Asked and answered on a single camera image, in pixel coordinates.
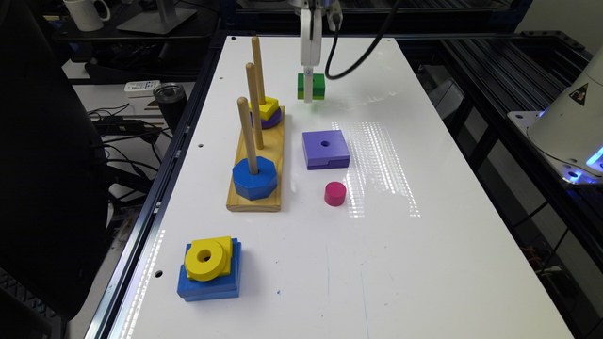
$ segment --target blue light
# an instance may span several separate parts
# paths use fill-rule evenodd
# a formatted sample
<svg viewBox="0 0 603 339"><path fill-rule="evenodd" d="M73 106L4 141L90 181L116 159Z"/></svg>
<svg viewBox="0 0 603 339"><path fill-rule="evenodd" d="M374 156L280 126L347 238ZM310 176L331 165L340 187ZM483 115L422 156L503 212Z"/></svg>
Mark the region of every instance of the blue light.
<svg viewBox="0 0 603 339"><path fill-rule="evenodd" d="M601 149L599 150L599 152L597 152L595 155L591 156L590 159L588 159L588 161L586 162L586 165L592 167L593 164L601 157L603 156L603 147L601 147Z"/></svg>
<svg viewBox="0 0 603 339"><path fill-rule="evenodd" d="M569 178L569 181L575 183L582 176L582 172L579 172L575 177Z"/></svg>

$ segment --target yellow ring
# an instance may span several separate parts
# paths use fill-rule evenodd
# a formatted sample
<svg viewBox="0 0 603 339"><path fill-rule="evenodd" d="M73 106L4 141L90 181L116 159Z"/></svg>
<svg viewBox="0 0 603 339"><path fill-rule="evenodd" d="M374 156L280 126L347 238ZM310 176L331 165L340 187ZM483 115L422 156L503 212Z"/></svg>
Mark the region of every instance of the yellow ring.
<svg viewBox="0 0 603 339"><path fill-rule="evenodd" d="M207 282L222 272L226 266L226 253L215 240L193 241L185 257L185 268L190 278Z"/></svg>

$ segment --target white mug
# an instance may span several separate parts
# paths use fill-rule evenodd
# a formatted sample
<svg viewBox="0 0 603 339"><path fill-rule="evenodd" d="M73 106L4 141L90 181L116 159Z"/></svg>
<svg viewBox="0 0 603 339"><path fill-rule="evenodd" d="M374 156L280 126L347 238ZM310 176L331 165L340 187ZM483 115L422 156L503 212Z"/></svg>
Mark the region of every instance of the white mug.
<svg viewBox="0 0 603 339"><path fill-rule="evenodd" d="M94 3L100 1L105 5L106 17L101 18L94 7ZM71 14L75 25L82 32L92 32L103 28L103 22L111 19L109 6L103 0L63 0L67 10Z"/></svg>

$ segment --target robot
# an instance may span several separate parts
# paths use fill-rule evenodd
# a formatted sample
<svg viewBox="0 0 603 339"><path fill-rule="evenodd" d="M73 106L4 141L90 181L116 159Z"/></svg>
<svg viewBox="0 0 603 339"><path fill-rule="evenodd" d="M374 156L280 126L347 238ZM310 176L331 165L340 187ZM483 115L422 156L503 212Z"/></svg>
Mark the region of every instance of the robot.
<svg viewBox="0 0 603 339"><path fill-rule="evenodd" d="M320 64L320 46L322 44L322 17L326 14L329 29L335 32L343 22L341 6L338 0L288 0L300 16L301 49L303 66L303 100L312 103L312 79L314 67Z"/></svg>
<svg viewBox="0 0 603 339"><path fill-rule="evenodd" d="M508 117L564 181L603 183L603 49L545 111Z"/></svg>

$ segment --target black cable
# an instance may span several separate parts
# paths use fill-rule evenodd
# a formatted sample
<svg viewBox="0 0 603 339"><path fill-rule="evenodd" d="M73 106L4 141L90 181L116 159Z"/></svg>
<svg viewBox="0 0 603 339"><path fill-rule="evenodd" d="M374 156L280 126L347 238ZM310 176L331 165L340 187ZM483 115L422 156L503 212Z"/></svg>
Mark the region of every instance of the black cable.
<svg viewBox="0 0 603 339"><path fill-rule="evenodd" d="M115 146L113 146L113 145L105 145L105 147L110 147L110 148L114 149L114 150L115 150L115 151L117 151L119 154L121 154L125 160L130 160L130 159L129 159L127 156L125 156L125 154L124 154L122 151L120 151L120 150L119 150L117 147L115 147Z"/></svg>
<svg viewBox="0 0 603 339"><path fill-rule="evenodd" d="M117 106L117 107L100 107L100 108L92 109L91 111L88 111L88 113L90 113L90 112L94 112L94 111L97 111L97 110L108 110L108 109L120 109L120 108L126 108L126 107L128 107L129 105L130 105L130 104L128 103L128 104L123 104L123 105L121 105L121 106Z"/></svg>
<svg viewBox="0 0 603 339"><path fill-rule="evenodd" d="M90 112L90 113L88 113L88 115L92 115L92 114L96 114L98 116L98 121L101 121L103 119L103 116L99 112Z"/></svg>
<svg viewBox="0 0 603 339"><path fill-rule="evenodd" d="M113 145L103 145L104 147L110 147L112 149L114 149L115 151L119 152L123 158L128 161L130 163L130 166L132 166L132 170L134 170L134 172L136 174L138 174L139 176L141 176L142 178L145 179L149 179L149 177L147 176L147 173L144 172L144 170L140 169L140 167L134 165L134 161L130 160L130 158L128 158L122 151L120 151L117 147L113 146Z"/></svg>
<svg viewBox="0 0 603 339"><path fill-rule="evenodd" d="M159 154L157 154L157 150L155 149L155 144L151 144L151 149L153 150L153 154L157 158L159 165L161 165L161 156L159 156Z"/></svg>
<svg viewBox="0 0 603 339"><path fill-rule="evenodd" d="M161 131L167 131L169 129L170 128L162 128ZM119 138L111 139L111 140L103 140L103 142L104 143L109 143L109 142L115 142L115 141L129 140L129 139L133 139L133 138L137 138L137 137L149 136L149 135L152 135L152 134L155 134L155 133L157 133L157 131L147 132L147 133L141 133L139 135L135 135L135 136L131 136L131 137L119 137Z"/></svg>
<svg viewBox="0 0 603 339"><path fill-rule="evenodd" d="M559 239L559 241L557 242L557 245L555 245L555 248L553 249L553 251L550 253L550 255L548 256L548 258L546 259L545 264L543 265L543 268L540 270L540 273L538 273L539 276L543 275L543 273L545 273L545 269L548 266L548 264L550 264L550 261L553 259L553 257L555 256L555 253L557 253L557 249L559 248L559 246L561 245L561 243L563 242L563 240L565 239L565 236L567 235L567 233L569 232L569 227L565 228L565 232L563 232L562 237Z"/></svg>
<svg viewBox="0 0 603 339"><path fill-rule="evenodd" d="M141 162L136 161L136 160L105 159L104 161L105 162L123 162L123 163L129 163L129 164L136 164L136 165L139 165L139 166L143 166L143 167L145 167L147 169L151 169L151 170L154 170L154 171L159 171L159 169L156 169L153 166L147 165L145 163L141 163Z"/></svg>
<svg viewBox="0 0 603 339"><path fill-rule="evenodd" d="M109 115L109 117L111 117L111 118L109 118L109 123L106 125L105 133L101 137L106 136L106 134L109 132L109 129L111 128L111 123L113 123L113 117L115 117L116 115L122 113L128 106L130 106L130 103L127 103L127 104L124 104L124 105L121 105L121 106L117 106L117 107L101 107L101 108L96 108L96 109L93 109L93 110L91 110L91 111L88 112L88 115L90 115L90 114L98 114L100 120L102 118L101 118L101 114L99 112L105 112L105 113L107 113ZM109 109L119 109L119 110L117 112L115 112L115 113L111 113L111 112L108 111Z"/></svg>
<svg viewBox="0 0 603 339"><path fill-rule="evenodd" d="M339 38L339 23L341 22L340 17L338 17L338 16L333 17L334 23L335 23L335 34L334 34L334 40L333 40L333 47L331 47L331 53L329 54L329 58L327 59L327 66L325 67L325 70L324 70L324 75L327 77L327 79L329 79L329 80L341 79L342 77L352 73L355 69L358 68L358 66L360 66L367 59L368 56L370 56L370 54L373 52L375 47L377 47L377 44L383 37L383 34L385 34L385 32L387 32L387 29L389 29L389 26L394 21L394 17L396 16L396 13L398 12L398 8L401 6L401 4L402 4L402 0L396 0L396 4L392 7L392 10L389 12L389 15L387 15L387 19L385 19L383 26L379 30L379 33L377 33L375 40L368 47L367 51L362 56L360 56L358 61L356 61L348 69L346 69L344 72L342 72L338 75L330 75L329 74L329 69L331 68L331 61L333 60L333 54L335 53L335 47L337 46L337 40Z"/></svg>
<svg viewBox="0 0 603 339"><path fill-rule="evenodd" d="M519 225L523 224L524 222L530 220L531 218L533 218L536 214L538 214L538 212L542 211L543 208L545 208L548 205L548 202L543 202L540 206L538 206L538 208L536 208L535 210L532 211L532 213L528 214L525 218L522 218L521 220L519 220L518 222L515 223L515 225L511 226L509 228L509 230L514 230L516 227L518 227Z"/></svg>
<svg viewBox="0 0 603 339"><path fill-rule="evenodd" d="M165 130L163 130L163 129L161 129L161 128L159 128L159 127L157 127L157 126L155 126L152 123L147 122L147 121L140 121L140 122L144 123L145 125L149 125L149 126L153 127L154 129L157 130L157 132L160 132L162 135L166 136L168 139L171 139L171 136L169 134L167 134L167 133L164 132Z"/></svg>
<svg viewBox="0 0 603 339"><path fill-rule="evenodd" d="M586 335L584 335L584 339L588 339L588 337L593 334L593 332L596 330L597 327L599 327L599 325L601 325L601 322L603 322L603 317L599 319L599 321L596 322L596 324L591 328L590 331L588 331L586 333Z"/></svg>

